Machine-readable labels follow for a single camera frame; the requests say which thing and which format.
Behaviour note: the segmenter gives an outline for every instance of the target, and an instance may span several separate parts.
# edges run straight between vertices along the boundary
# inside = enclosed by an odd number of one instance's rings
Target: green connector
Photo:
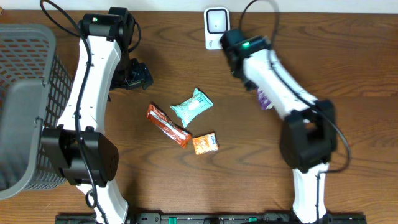
[[[177,218],[169,218],[169,224],[177,224]]]

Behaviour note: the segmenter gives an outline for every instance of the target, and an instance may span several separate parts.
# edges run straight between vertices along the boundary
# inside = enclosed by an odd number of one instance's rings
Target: teal packet
[[[193,97],[177,106],[171,106],[177,116],[182,120],[182,125],[186,128],[196,116],[203,111],[211,108],[213,102],[197,88],[193,91]]]

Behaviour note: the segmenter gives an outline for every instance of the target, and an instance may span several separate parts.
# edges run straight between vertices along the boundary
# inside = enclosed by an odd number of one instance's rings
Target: wood grain
[[[74,20],[85,12],[69,12]],[[138,210],[164,213],[262,213],[288,210],[292,172],[278,150],[281,123],[262,111],[254,92],[229,74],[221,51],[206,50],[203,14],[133,12],[142,42],[131,56],[149,67],[155,83],[146,91],[117,90],[106,109],[106,135],[117,145],[119,188]],[[67,24],[57,12],[57,21]],[[232,13],[232,26],[239,14]],[[273,15],[249,13],[248,36],[269,35]],[[41,11],[4,11],[0,22],[34,22],[57,36],[57,53],[73,75],[78,40],[56,28]],[[283,13],[277,43],[282,63],[304,88],[331,99],[353,150],[349,170],[326,179],[326,207],[364,212],[368,223],[398,219],[398,17],[377,14]],[[220,150],[196,156],[145,119],[148,104],[169,108],[201,88],[215,106],[195,118],[195,136],[215,132]],[[344,149],[333,154],[342,165]],[[1,223],[53,223],[59,213],[90,213],[75,187],[23,192],[0,202]]]

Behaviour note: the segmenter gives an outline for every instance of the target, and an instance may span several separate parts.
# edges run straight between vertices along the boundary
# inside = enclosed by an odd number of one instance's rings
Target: white background
[[[363,12],[398,13],[398,0],[276,0],[283,12]],[[108,10],[111,6],[131,11],[204,11],[224,6],[240,12],[250,0],[53,0],[63,9]],[[39,0],[0,0],[4,9],[40,9]],[[257,2],[249,11],[271,11],[264,2]]]

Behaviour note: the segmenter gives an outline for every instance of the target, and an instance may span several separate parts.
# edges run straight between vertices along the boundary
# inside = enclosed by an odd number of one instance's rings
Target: gray plastic bin
[[[58,177],[40,144],[68,101],[72,79],[42,25],[0,24],[0,200],[53,189]]]

